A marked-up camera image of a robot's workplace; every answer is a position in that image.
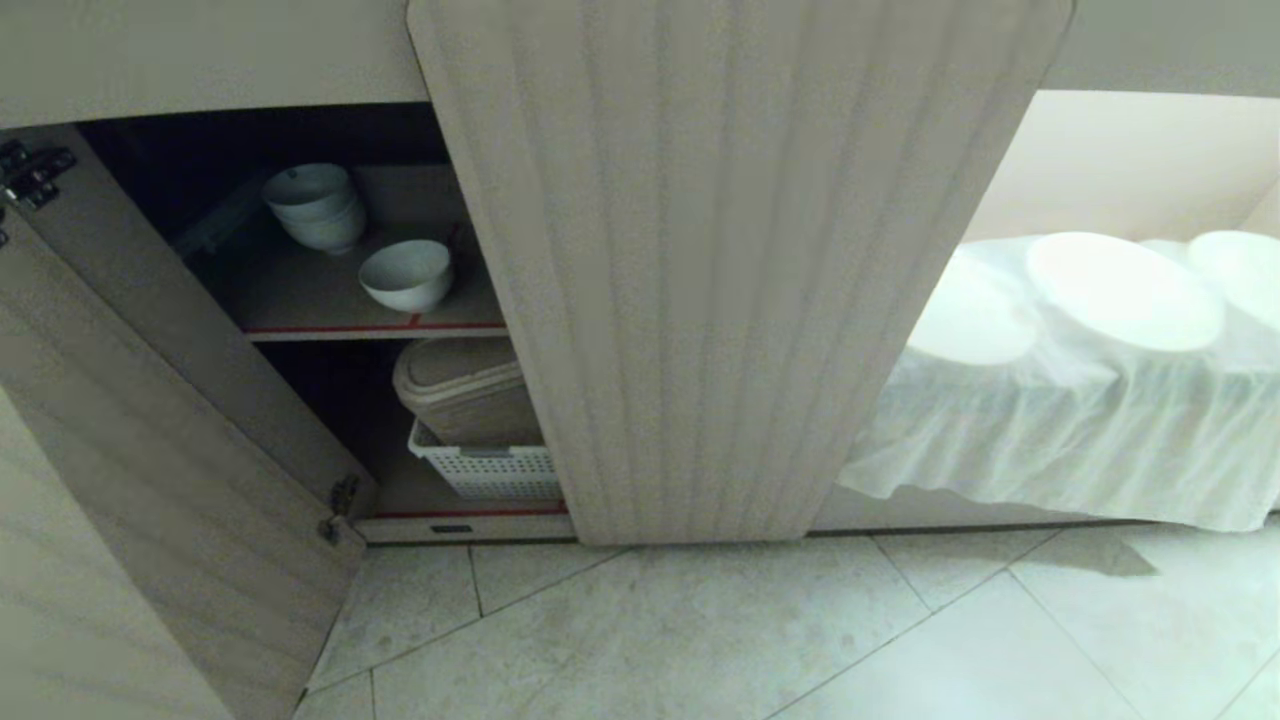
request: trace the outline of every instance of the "ribbed cabinet door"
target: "ribbed cabinet door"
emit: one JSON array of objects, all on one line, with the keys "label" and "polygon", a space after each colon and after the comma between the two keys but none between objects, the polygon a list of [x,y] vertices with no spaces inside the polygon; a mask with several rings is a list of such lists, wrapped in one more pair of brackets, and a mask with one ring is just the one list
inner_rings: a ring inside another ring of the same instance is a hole
[{"label": "ribbed cabinet door", "polygon": [[285,720],[364,541],[3,229],[0,715]]},{"label": "ribbed cabinet door", "polygon": [[588,543],[804,534],[1068,0],[413,0]]}]

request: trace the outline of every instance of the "red edge strip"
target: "red edge strip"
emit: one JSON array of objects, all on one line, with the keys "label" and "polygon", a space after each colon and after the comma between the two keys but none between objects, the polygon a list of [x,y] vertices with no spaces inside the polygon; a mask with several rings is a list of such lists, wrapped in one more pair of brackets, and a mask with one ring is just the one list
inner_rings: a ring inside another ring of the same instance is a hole
[{"label": "red edge strip", "polygon": [[244,331],[244,334],[262,334],[262,333],[351,333],[351,332],[404,332],[410,329],[415,331],[431,331],[431,329],[502,329],[507,325],[502,323],[433,323],[430,325],[346,325],[346,327],[323,327],[323,328],[253,328]]},{"label": "red edge strip", "polygon": [[430,518],[532,518],[544,515],[568,515],[568,509],[561,505],[553,510],[447,510],[439,512],[379,512],[374,520],[415,520]]}]

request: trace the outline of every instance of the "white plastic basket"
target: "white plastic basket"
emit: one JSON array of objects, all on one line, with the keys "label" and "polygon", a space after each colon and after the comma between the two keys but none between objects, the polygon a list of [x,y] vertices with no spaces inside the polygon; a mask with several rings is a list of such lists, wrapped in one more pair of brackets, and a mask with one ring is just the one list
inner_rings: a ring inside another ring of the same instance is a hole
[{"label": "white plastic basket", "polygon": [[413,423],[408,450],[429,461],[467,500],[561,500],[559,480],[545,447],[467,448],[431,446]]}]

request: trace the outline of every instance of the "tile floor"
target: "tile floor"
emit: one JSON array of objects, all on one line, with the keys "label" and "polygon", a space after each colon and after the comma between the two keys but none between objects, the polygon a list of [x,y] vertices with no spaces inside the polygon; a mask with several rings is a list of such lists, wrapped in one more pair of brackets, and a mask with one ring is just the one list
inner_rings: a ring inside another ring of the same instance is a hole
[{"label": "tile floor", "polygon": [[1280,520],[372,548],[297,720],[1280,720]]}]

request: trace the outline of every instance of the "cabinet hinge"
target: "cabinet hinge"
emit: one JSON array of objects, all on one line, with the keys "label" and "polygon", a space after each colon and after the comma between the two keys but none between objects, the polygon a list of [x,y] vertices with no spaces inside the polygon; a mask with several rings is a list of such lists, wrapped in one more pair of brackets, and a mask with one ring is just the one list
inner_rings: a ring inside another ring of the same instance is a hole
[{"label": "cabinet hinge", "polygon": [[329,510],[333,516],[321,520],[317,528],[320,537],[329,544],[338,544],[342,539],[342,525],[347,524],[347,516],[351,515],[357,491],[360,491],[360,477],[357,475],[347,475],[329,489]]},{"label": "cabinet hinge", "polygon": [[32,210],[58,197],[54,178],[76,165],[76,155],[65,147],[32,152],[18,140],[0,145],[0,192]]}]

